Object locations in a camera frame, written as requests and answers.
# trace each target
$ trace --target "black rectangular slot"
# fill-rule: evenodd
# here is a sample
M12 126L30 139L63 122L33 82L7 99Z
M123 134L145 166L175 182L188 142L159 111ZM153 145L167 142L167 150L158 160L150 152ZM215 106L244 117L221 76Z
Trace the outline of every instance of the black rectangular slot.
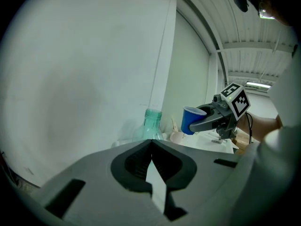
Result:
M220 164L220 165L223 165L223 166L227 166L227 167L231 167L231 168L235 168L236 165L237 165L237 162L234 162L234 161L227 161L227 160L224 160L224 159L215 159L214 163L217 163L217 164Z
M72 179L45 209L58 218L62 218L85 184L82 180Z

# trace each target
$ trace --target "robotic arm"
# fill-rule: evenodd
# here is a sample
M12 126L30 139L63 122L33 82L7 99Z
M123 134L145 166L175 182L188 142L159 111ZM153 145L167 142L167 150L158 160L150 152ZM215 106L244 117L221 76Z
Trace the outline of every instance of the robotic arm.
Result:
M244 87L232 83L220 94L214 95L212 103L198 107L207 116L192 123L190 130L198 132L216 129L221 139L235 138L237 122L250 106Z

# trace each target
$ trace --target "ceiling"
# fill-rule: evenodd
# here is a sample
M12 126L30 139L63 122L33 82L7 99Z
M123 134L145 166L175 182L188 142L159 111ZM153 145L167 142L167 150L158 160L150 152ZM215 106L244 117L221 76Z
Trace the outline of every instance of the ceiling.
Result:
M297 38L292 28L275 20L260 19L250 4L243 13L233 0L192 0L206 14L230 82L272 85L290 64Z

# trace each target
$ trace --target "person's arm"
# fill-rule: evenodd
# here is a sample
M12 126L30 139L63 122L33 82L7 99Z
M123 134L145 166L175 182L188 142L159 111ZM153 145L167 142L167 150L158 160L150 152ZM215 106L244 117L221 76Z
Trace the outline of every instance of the person's arm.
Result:
M279 129L282 127L281 120L279 115L275 119L262 118L256 115L249 113L253 119L252 125L252 136L258 140L262 141L263 138L271 131ZM249 125L247 115L244 114L239 120L237 127L243 130L245 133L249 134Z

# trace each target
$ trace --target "white cup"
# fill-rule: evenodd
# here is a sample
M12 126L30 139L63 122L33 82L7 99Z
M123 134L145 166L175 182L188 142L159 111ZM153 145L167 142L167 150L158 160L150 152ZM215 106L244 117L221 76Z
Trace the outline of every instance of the white cup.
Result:
M183 132L179 132L176 130L173 130L173 132L170 134L170 141L176 144L180 144L182 139L184 137L184 133Z

